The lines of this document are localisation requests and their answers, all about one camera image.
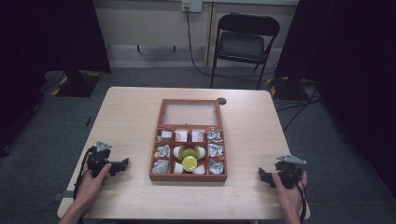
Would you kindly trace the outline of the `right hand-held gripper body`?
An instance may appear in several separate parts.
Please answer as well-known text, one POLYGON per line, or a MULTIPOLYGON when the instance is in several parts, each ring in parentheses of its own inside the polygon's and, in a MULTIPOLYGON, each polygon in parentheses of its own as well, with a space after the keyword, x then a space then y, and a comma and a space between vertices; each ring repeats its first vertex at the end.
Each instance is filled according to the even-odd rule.
POLYGON ((278 156, 277 159, 276 170, 283 186, 286 189, 294 188, 301 179, 307 161, 293 155, 278 156))

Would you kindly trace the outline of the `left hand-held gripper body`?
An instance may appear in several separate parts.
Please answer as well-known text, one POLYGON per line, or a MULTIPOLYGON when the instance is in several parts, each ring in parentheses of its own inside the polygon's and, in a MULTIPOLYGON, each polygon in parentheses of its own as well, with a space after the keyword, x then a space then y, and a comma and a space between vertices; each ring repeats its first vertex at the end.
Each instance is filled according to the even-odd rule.
POLYGON ((97 177, 104 166, 109 163, 108 157, 112 146, 110 144, 97 141, 95 146, 91 147, 91 155, 88 160, 88 169, 92 172, 93 177, 97 177))

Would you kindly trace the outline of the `person's right hand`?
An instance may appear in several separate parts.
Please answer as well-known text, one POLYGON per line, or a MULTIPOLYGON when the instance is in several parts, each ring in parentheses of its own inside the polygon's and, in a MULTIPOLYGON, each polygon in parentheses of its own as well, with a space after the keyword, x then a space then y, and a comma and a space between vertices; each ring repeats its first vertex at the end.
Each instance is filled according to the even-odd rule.
POLYGON ((272 178, 276 184, 276 193, 284 218, 299 219, 302 204, 302 196, 299 190, 297 188, 286 189, 276 173, 272 173, 272 178))

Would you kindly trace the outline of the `person's left hand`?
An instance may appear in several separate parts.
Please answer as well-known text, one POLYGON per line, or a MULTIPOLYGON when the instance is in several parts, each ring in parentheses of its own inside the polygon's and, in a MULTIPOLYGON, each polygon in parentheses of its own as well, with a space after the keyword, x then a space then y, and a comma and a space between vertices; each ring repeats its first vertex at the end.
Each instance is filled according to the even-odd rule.
POLYGON ((110 168, 111 164, 106 164, 100 171, 99 175, 97 177, 93 177, 92 172, 88 169, 88 165, 84 165, 81 184, 78 188, 78 194, 75 199, 77 204, 88 207, 94 201, 107 179, 107 173, 110 168))

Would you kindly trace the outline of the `silver foil packets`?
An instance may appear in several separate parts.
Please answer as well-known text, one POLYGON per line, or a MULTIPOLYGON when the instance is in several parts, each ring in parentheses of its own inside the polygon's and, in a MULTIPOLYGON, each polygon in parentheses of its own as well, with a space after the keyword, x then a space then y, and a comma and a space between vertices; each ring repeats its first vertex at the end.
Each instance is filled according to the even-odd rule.
POLYGON ((170 146, 164 145, 164 146, 156 147, 154 156, 155 157, 169 157, 170 156, 170 146))
POLYGON ((169 161, 168 160, 156 160, 153 163, 152 172, 154 174, 167 174, 168 173, 168 166, 169 166, 169 161))
POLYGON ((209 144, 208 153, 211 158, 220 158, 223 156, 223 146, 217 144, 209 144))
POLYGON ((209 161, 209 173, 212 175, 221 175, 224 171, 224 163, 221 161, 209 161))
POLYGON ((207 132, 207 141, 209 143, 220 143, 223 141, 221 136, 221 131, 219 130, 210 130, 207 132))

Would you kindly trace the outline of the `yellow-green lid creamer cup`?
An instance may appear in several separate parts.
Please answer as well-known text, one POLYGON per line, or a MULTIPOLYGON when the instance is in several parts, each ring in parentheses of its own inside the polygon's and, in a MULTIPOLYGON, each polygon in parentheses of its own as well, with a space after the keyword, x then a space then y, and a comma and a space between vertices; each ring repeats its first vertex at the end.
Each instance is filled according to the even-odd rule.
POLYGON ((182 160, 182 167, 187 172, 192 172, 198 165, 198 160, 194 156, 186 156, 182 160))

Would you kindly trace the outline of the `wooden compartment box with lid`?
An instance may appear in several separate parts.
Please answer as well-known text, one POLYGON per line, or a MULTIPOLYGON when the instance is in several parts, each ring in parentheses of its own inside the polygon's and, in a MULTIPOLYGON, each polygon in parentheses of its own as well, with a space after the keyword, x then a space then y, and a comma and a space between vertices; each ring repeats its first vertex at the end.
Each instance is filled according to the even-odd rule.
POLYGON ((181 100, 181 99, 164 99, 162 100, 161 110, 158 118, 156 133, 154 137, 153 149, 151 152, 149 178, 152 181, 185 181, 185 182, 224 182, 228 177, 227 160, 226 160, 226 144, 225 135, 222 126, 222 119, 220 113, 219 102, 217 100, 181 100), (205 138, 203 142, 192 142, 192 130, 204 130, 205 138), (171 131, 171 141, 158 141, 157 135, 161 130, 171 131), (187 130, 188 141, 176 142, 175 130, 187 130), (210 130, 221 131, 223 141, 220 143, 209 143, 207 141, 207 132, 210 130), (211 158, 208 153, 208 145, 217 144, 223 146, 223 156, 220 158, 211 158), (169 157, 155 157, 154 152, 158 146, 170 146, 169 157), (198 166, 205 166, 205 173, 203 175, 195 175, 193 172, 183 171, 182 174, 174 173, 175 163, 181 163, 184 158, 182 154, 180 159, 173 155, 175 147, 184 146, 185 149, 194 149, 195 146, 203 147, 205 149, 205 156, 198 160, 198 166), (154 174, 152 172, 153 163, 156 160, 168 160, 167 174, 154 174), (212 175, 209 173, 209 161, 221 161, 224 163, 224 171, 221 175, 212 175))

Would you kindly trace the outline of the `olive lid creamer cup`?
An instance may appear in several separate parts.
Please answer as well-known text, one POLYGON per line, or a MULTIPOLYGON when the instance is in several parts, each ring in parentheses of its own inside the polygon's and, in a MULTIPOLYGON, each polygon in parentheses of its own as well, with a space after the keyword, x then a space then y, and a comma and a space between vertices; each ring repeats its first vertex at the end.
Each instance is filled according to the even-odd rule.
POLYGON ((200 156, 200 151, 191 148, 185 149, 182 152, 182 158, 186 158, 187 156, 193 156, 195 159, 198 159, 200 156))

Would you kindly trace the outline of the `black stand base striped tape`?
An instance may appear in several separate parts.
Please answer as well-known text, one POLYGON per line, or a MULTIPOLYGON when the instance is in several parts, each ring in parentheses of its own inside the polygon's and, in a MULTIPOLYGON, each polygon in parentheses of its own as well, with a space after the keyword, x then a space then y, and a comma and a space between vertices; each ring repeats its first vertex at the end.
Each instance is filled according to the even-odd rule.
POLYGON ((274 99, 282 101, 307 101, 309 99, 301 82, 288 77, 271 77, 267 80, 269 92, 274 99))
POLYGON ((90 97, 100 79, 100 75, 94 72, 71 70, 66 71, 59 86, 52 92, 58 97, 90 97))

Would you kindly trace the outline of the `dark curtain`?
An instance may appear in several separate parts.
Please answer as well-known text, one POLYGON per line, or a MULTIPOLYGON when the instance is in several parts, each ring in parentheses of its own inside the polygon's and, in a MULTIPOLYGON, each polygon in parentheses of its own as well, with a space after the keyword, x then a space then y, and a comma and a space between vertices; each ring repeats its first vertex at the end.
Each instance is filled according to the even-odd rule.
POLYGON ((299 0, 276 76, 317 81, 396 196, 396 0, 299 0))
POLYGON ((0 156, 58 70, 111 72, 93 0, 0 0, 0 156))

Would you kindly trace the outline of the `black folding chair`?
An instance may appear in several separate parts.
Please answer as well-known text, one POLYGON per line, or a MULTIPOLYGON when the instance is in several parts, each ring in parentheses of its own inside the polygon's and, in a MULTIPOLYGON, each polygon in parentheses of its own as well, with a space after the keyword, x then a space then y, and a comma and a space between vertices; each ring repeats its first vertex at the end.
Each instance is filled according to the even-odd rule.
POLYGON ((210 87, 213 87, 217 60, 262 65, 256 89, 262 83, 273 43, 280 31, 278 21, 269 16, 228 13, 218 22, 210 87))

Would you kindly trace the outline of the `beige vertical wall conduit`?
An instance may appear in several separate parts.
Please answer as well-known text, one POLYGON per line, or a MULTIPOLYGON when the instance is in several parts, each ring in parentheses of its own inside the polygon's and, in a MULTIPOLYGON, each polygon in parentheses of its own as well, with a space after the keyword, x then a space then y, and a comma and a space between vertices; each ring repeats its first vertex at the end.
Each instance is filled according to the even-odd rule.
POLYGON ((206 46, 205 46, 205 66, 212 64, 212 42, 213 42, 213 20, 216 17, 216 4, 210 2, 207 4, 207 27, 206 27, 206 46))

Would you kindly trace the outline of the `white wall socket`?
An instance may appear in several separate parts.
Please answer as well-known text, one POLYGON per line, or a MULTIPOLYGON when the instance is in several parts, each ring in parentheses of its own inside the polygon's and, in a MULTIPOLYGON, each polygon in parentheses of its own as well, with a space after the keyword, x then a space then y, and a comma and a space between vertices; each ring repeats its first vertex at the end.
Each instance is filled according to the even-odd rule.
POLYGON ((181 10, 183 12, 201 13, 203 9, 202 0, 182 0, 181 10))

